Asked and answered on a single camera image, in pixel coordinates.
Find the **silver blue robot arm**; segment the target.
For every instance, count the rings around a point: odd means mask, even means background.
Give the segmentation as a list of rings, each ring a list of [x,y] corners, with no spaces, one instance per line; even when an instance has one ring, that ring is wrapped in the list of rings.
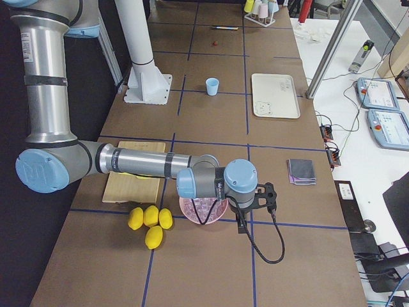
[[[17,157],[21,182],[53,193],[95,173],[173,178],[185,199],[227,200],[240,227],[261,198],[255,166],[236,159],[222,167],[211,155],[191,156],[117,148],[81,141],[70,128],[64,39],[95,38],[97,1],[8,1],[18,25],[24,59],[31,132]]]

